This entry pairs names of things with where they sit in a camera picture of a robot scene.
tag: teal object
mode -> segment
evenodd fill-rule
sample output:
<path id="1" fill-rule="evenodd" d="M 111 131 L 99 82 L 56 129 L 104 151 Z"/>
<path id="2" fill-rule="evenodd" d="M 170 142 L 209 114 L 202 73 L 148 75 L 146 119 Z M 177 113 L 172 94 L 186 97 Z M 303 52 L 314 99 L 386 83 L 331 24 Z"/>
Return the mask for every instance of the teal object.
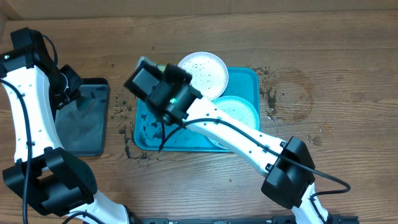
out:
<path id="1" fill-rule="evenodd" d="M 222 96 L 238 96 L 244 98 L 256 109 L 260 117 L 259 79 L 250 68 L 229 67 L 229 80 Z M 165 127 L 166 136 L 176 124 Z M 162 127 L 154 115 L 149 112 L 145 102 L 138 100 L 134 142 L 143 150 L 157 151 L 162 142 Z M 163 151 L 180 152 L 230 152 L 215 146 L 201 134 L 188 129 L 179 130 L 165 144 Z"/>

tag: wooden table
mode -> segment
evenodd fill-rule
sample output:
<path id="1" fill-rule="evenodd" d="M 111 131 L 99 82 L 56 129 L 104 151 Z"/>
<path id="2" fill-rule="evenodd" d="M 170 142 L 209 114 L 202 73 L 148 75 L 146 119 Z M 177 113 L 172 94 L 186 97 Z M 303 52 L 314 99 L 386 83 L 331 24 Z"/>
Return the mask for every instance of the wooden table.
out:
<path id="1" fill-rule="evenodd" d="M 189 53 L 208 51 L 227 66 L 257 72 L 262 130 L 308 140 L 317 169 L 351 184 L 347 194 L 322 197 L 324 207 L 331 213 L 358 215 L 361 223 L 398 223 L 397 11 L 11 21 L 0 52 L 12 49 L 9 33 L 26 26 L 53 40 L 60 65 L 68 63 L 83 78 L 109 81 L 105 151 L 83 160 L 93 169 L 98 188 L 140 217 L 290 213 L 261 193 L 264 178 L 234 154 L 158 154 L 129 141 L 137 159 L 127 158 L 119 130 L 125 129 L 127 137 L 134 131 L 136 100 L 123 83 L 138 58 L 177 63 Z M 15 150 L 3 88 L 0 141 L 3 170 L 12 166 Z M 340 187 L 322 178 L 317 186 Z M 21 199 L 0 184 L 0 222 L 22 223 L 21 205 Z M 62 221 L 33 210 L 29 219 Z"/>

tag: blue tray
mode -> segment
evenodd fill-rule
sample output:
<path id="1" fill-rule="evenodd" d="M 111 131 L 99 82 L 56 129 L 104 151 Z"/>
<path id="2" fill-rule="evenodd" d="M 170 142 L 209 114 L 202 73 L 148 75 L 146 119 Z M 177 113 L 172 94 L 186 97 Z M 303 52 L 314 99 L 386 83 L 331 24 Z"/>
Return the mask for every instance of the blue tray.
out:
<path id="1" fill-rule="evenodd" d="M 239 96 L 250 102 L 260 117 L 259 79 L 250 68 L 228 68 L 229 80 L 222 96 Z M 165 127 L 166 135 L 177 127 L 176 124 Z M 138 100 L 134 141 L 144 150 L 158 150 L 162 141 L 160 122 L 149 112 L 145 102 Z M 212 144 L 201 134 L 188 129 L 179 130 L 165 144 L 164 151 L 183 152 L 229 152 Z"/>

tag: white plate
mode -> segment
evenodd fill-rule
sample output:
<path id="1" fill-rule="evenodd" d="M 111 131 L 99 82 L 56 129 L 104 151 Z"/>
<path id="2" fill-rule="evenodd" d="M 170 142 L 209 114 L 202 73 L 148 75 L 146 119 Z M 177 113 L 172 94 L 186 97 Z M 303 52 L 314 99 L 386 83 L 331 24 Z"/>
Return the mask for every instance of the white plate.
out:
<path id="1" fill-rule="evenodd" d="M 248 127 L 258 130 L 260 129 L 260 118 L 250 102 L 238 96 L 223 96 L 214 101 L 214 104 L 233 119 L 236 119 Z M 209 138 L 214 145 L 227 149 L 220 143 Z"/>
<path id="2" fill-rule="evenodd" d="M 210 100 L 221 96 L 228 85 L 228 69 L 212 53 L 192 53 L 183 58 L 178 66 L 192 75 L 191 85 Z"/>

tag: table surface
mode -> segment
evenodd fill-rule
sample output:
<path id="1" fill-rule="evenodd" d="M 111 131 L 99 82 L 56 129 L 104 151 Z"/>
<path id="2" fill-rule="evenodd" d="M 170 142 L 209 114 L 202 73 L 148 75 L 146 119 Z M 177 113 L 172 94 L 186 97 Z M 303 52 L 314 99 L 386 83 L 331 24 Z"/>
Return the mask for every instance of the table surface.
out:
<path id="1" fill-rule="evenodd" d="M 123 83 L 138 58 L 178 63 L 207 51 L 227 66 L 256 71 L 264 132 L 308 140 L 317 169 L 351 184 L 347 194 L 322 196 L 324 207 L 357 215 L 361 223 L 398 223 L 397 20 L 398 11 L 353 11 L 10 21 L 0 52 L 12 49 L 11 31 L 28 26 L 52 39 L 61 66 L 109 81 L 104 154 L 83 160 L 98 188 L 140 217 L 290 214 L 261 193 L 264 178 L 235 154 L 158 154 L 129 141 L 133 159 L 127 158 L 119 130 L 127 138 L 134 131 L 136 99 Z M 13 165 L 15 150 L 3 88 L 0 141 L 3 170 Z M 340 187 L 320 177 L 316 183 L 318 190 Z M 0 223 L 22 223 L 21 208 L 21 199 L 1 183 Z M 62 219 L 29 210 L 31 223 Z"/>

